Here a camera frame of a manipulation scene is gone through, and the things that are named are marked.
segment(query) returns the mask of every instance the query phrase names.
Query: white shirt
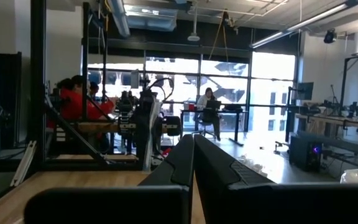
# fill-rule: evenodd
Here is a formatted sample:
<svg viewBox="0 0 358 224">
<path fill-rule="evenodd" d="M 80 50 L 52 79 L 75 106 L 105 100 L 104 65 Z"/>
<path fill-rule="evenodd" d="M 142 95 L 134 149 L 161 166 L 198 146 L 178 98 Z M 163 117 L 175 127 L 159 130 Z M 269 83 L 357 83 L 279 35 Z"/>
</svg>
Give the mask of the white shirt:
<svg viewBox="0 0 358 224">
<path fill-rule="evenodd" d="M 197 101 L 197 109 L 202 110 L 206 107 L 206 102 L 211 98 L 206 97 L 206 95 L 202 95 Z"/>
</svg>

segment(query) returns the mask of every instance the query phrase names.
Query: hair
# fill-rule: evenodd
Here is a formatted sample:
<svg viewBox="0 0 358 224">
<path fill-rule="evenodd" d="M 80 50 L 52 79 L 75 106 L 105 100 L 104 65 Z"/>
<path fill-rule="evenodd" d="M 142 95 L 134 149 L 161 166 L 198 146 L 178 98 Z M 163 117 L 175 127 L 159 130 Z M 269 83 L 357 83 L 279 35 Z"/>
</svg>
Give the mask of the hair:
<svg viewBox="0 0 358 224">
<path fill-rule="evenodd" d="M 214 100 L 215 99 L 215 96 L 214 96 L 214 92 L 212 91 L 212 89 L 210 87 L 208 87 L 206 90 L 205 90 L 205 95 L 207 94 L 207 92 L 211 92 L 211 100 Z"/>
<path fill-rule="evenodd" d="M 96 82 L 91 82 L 90 87 L 91 90 L 97 90 L 99 88 L 98 84 Z"/>
<path fill-rule="evenodd" d="M 65 78 L 62 81 L 57 83 L 57 88 L 59 89 L 67 89 L 67 90 L 73 90 L 75 85 L 82 85 L 82 76 L 81 75 L 75 75 L 72 78 Z"/>
</svg>

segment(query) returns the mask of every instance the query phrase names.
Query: concrete floor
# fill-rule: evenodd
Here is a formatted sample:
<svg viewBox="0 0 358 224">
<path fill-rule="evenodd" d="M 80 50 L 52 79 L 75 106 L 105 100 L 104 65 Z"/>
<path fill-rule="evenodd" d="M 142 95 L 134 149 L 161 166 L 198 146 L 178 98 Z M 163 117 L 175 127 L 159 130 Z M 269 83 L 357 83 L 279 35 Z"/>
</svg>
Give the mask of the concrete floor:
<svg viewBox="0 0 358 224">
<path fill-rule="evenodd" d="M 254 160 L 254 163 L 263 165 L 267 177 L 276 183 L 337 182 L 337 179 L 332 178 L 333 175 L 307 173 L 291 166 L 286 153 L 287 149 L 284 147 L 279 149 L 282 155 L 274 154 L 274 142 L 281 141 L 283 133 L 239 133 L 239 141 L 244 143 L 244 147 L 239 147 L 228 140 L 234 137 L 234 133 L 222 133 L 221 137 L 221 142 L 211 140 L 233 157 L 246 155 L 247 158 Z M 177 142 L 177 137 L 165 137 L 163 145 L 172 145 Z M 13 175 L 13 173 L 0 173 L 0 192 L 8 188 Z"/>
</svg>

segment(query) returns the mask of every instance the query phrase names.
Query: wooden surface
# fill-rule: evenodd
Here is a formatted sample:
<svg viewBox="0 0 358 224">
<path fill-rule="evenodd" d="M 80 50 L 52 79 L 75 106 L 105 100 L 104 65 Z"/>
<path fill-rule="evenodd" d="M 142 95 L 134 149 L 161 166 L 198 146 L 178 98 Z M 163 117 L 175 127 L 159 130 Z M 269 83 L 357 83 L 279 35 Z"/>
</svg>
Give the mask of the wooden surface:
<svg viewBox="0 0 358 224">
<path fill-rule="evenodd" d="M 306 115 L 296 114 L 297 118 L 301 119 L 308 119 Z M 343 117 L 324 117 L 324 116 L 309 116 L 310 121 L 316 121 L 316 122 L 325 122 L 330 124 L 338 124 L 343 125 L 343 122 L 346 121 L 346 126 L 348 127 L 355 127 L 358 128 L 358 120 L 352 120 L 350 118 L 343 118 Z"/>
<path fill-rule="evenodd" d="M 114 161 L 138 160 L 135 155 L 105 155 L 107 159 Z M 56 159 L 93 159 L 90 155 L 60 155 Z"/>
<path fill-rule="evenodd" d="M 23 223 L 27 201 L 35 194 L 54 187 L 136 186 L 148 176 L 140 171 L 38 172 L 0 199 L 0 224 Z M 193 186 L 192 223 L 205 223 L 196 180 Z"/>
<path fill-rule="evenodd" d="M 78 123 L 78 129 L 82 133 L 116 133 L 118 132 L 118 124 L 109 122 L 81 122 Z M 162 126 L 162 132 L 167 133 L 167 129 L 164 125 Z"/>
</svg>

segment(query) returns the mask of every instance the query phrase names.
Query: office chair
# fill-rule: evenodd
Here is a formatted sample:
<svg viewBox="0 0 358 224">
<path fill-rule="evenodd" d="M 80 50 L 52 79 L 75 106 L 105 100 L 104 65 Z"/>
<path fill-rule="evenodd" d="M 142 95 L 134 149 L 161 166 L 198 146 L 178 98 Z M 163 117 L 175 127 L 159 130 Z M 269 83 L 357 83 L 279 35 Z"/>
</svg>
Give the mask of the office chair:
<svg viewBox="0 0 358 224">
<path fill-rule="evenodd" d="M 207 131 L 206 127 L 211 126 L 212 125 L 212 116 L 213 116 L 213 111 L 208 110 L 208 109 L 204 109 L 202 112 L 202 116 L 201 114 L 199 114 L 199 116 L 194 116 L 193 120 L 196 121 L 196 119 L 198 120 L 198 123 L 200 125 L 202 125 L 203 130 L 201 131 L 195 131 L 191 134 L 202 134 L 203 136 L 206 136 L 207 134 L 212 136 L 214 139 L 216 139 L 216 135 Z"/>
</svg>

